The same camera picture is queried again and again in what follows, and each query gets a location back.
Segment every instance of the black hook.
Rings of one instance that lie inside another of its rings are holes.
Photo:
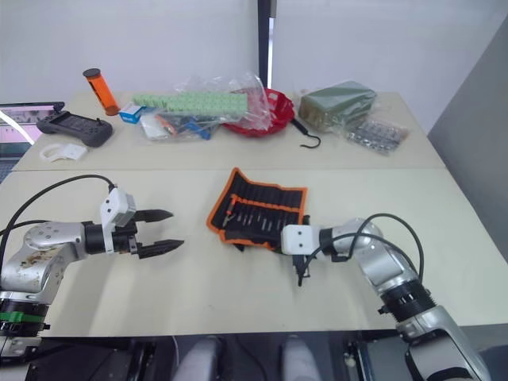
[[[293,118],[291,123],[293,123],[294,127],[296,127],[298,129],[298,131],[300,131],[306,137],[312,137],[313,139],[317,139],[317,144],[314,145],[314,146],[310,146],[310,145],[306,145],[306,144],[300,144],[300,147],[305,147],[305,148],[310,148],[310,149],[319,147],[319,145],[321,144],[321,139],[319,137],[316,137],[315,135],[310,135],[309,134],[309,130],[306,129],[305,126],[302,123],[297,121],[296,118]]]

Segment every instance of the green plastic strip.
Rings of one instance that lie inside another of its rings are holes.
[[[248,112],[246,94],[184,91],[174,95],[135,94],[138,106],[158,107],[174,114],[195,116],[243,116]]]
[[[24,312],[0,312],[0,321],[8,321],[9,323],[42,323],[42,316],[25,314]]]

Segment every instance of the tool roll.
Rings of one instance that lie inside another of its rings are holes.
[[[277,250],[285,225],[305,223],[306,193],[305,187],[255,183],[235,167],[206,224],[222,242]]]

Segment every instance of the orange cylinder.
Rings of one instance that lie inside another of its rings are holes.
[[[106,85],[101,71],[97,68],[92,68],[85,70],[83,75],[87,77],[87,81],[92,86],[92,90],[97,95],[102,107],[104,107],[106,115],[113,116],[118,114],[120,108],[118,108],[117,101],[114,100],[108,85]]]

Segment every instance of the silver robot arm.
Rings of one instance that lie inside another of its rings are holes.
[[[331,229],[288,225],[282,233],[282,251],[287,255],[309,255],[333,237],[356,233],[363,222],[357,218]],[[373,224],[368,224],[364,233],[382,236]],[[352,239],[333,242],[317,258],[344,255]],[[397,320],[396,329],[409,344],[406,363],[415,380],[491,380],[487,366],[462,330],[443,306],[436,305],[400,253],[376,239],[359,237],[353,258],[383,300],[379,312],[389,312]]]
[[[103,252],[130,252],[140,259],[178,248],[183,241],[164,240],[143,246],[136,222],[171,217],[165,210],[136,211],[133,197],[114,188],[101,205],[101,224],[45,222],[31,228],[21,249],[0,276],[0,362],[28,360],[69,264]]]

